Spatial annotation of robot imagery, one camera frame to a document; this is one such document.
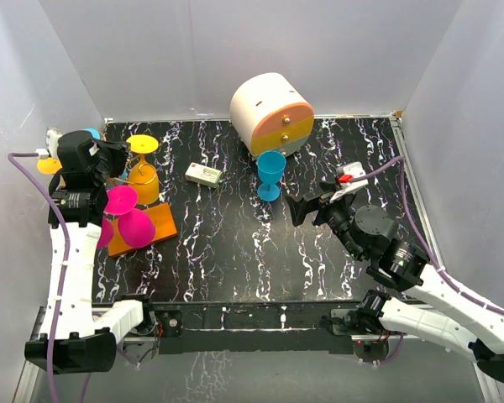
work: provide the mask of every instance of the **gray floor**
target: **gray floor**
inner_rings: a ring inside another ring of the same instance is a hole
[[[473,368],[420,340],[378,369],[327,353],[188,353],[156,356],[140,370],[117,358],[111,372],[92,376],[86,402],[483,402]],[[56,377],[63,403],[78,402],[84,377]],[[40,402],[51,402],[43,371],[31,400]]]

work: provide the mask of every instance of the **blue goblet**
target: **blue goblet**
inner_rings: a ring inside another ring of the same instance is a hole
[[[276,183],[284,175],[286,157],[278,151],[267,151],[258,158],[258,174],[263,182],[258,187],[258,196],[265,202],[273,202],[280,196]]]

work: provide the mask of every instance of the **blue object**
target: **blue object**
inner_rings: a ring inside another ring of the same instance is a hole
[[[280,187],[276,185],[284,175],[286,157],[278,151],[267,151],[258,158],[258,175],[263,182],[258,187],[258,196],[265,202],[273,202],[280,197]]]
[[[84,128],[83,130],[90,132],[94,139],[97,139],[97,140],[101,139],[101,134],[95,128]]]

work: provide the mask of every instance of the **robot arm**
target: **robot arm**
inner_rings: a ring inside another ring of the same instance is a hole
[[[309,212],[317,211],[313,224],[327,223],[354,259],[369,260],[366,273],[374,280],[445,316],[370,291],[356,315],[345,321],[352,325],[372,321],[375,329],[433,341],[470,357],[484,373],[504,382],[504,314],[498,313],[504,310],[441,273],[444,268],[437,271],[417,246],[397,239],[398,224],[382,209],[371,205],[355,209],[355,192],[367,185],[366,180],[354,180],[359,177],[365,177],[360,163],[345,165],[337,169],[336,181],[320,183],[319,194],[288,195],[293,225],[301,225]]]
[[[94,139],[84,130],[64,135],[56,131],[49,133],[50,153],[60,159],[63,167],[51,182],[49,193],[65,219],[70,252],[67,262],[63,262],[65,235],[51,209],[49,224],[53,254],[49,298],[39,339],[25,344],[24,356],[46,369],[50,334],[54,332],[55,373],[109,371],[116,356],[116,346],[125,335],[135,327],[143,331],[153,326],[146,296],[122,297],[97,320],[92,316],[93,263],[103,211],[108,202],[105,185],[108,178],[123,172],[129,144]],[[60,177],[65,186],[53,189]],[[67,270],[60,293],[63,264]],[[60,315],[53,331],[57,301],[60,301]]]

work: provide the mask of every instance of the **marble tabletop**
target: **marble tabletop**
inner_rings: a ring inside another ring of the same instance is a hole
[[[326,225],[316,228],[308,217],[294,228],[282,198],[259,199],[256,164],[228,121],[114,123],[106,135],[125,140],[140,133],[160,142],[148,161],[158,170],[160,201],[170,203],[178,237],[117,259],[99,251],[94,302],[127,293],[158,302],[358,301],[367,290],[384,290]],[[370,171],[396,155],[388,118],[317,119],[306,145],[287,158],[282,193],[315,191],[338,165],[360,161]],[[187,181],[191,162],[221,170],[218,189]],[[398,179],[398,169],[389,169],[357,204],[385,208],[400,223],[398,237],[415,242]],[[410,194],[409,204],[417,217]]]

